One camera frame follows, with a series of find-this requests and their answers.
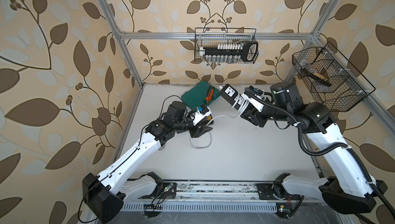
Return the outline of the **black white power strip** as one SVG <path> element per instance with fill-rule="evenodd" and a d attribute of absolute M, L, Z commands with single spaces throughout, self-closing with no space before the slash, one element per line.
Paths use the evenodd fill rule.
<path fill-rule="evenodd" d="M 234 87 L 229 84 L 220 86 L 220 96 L 225 99 L 232 108 L 236 109 L 240 113 L 242 112 L 242 108 L 245 106 L 246 100 Z"/>

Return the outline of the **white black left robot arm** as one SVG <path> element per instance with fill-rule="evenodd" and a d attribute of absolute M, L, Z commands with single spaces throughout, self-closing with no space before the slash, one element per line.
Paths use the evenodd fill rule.
<path fill-rule="evenodd" d="M 172 102 L 166 112 L 142 129 L 139 140 L 113 164 L 97 175 L 88 173 L 84 177 L 82 202 L 97 220 L 106 224 L 128 200 L 160 196 L 164 191 L 163 180 L 157 174 L 150 172 L 132 182 L 128 182 L 129 177 L 175 134 L 189 132 L 192 138 L 198 138 L 210 132 L 212 128 L 203 125 L 202 121 L 211 114 L 211 109 L 205 104 L 188 112 L 184 102 Z"/>

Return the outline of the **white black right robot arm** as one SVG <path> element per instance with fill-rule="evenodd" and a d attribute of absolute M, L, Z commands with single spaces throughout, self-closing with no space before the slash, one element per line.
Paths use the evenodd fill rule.
<path fill-rule="evenodd" d="M 371 212 L 379 199 L 394 214 L 384 195 L 385 182 L 369 174 L 331 112 L 321 103 L 305 104 L 295 84 L 280 82 L 272 85 L 270 92 L 249 86 L 231 100 L 241 117 L 255 126 L 263 127 L 272 120 L 295 127 L 301 150 L 312 157 L 324 157 L 334 173 L 321 179 L 283 173 L 273 182 L 276 197 L 307 196 L 324 201 L 338 213 L 357 216 Z"/>

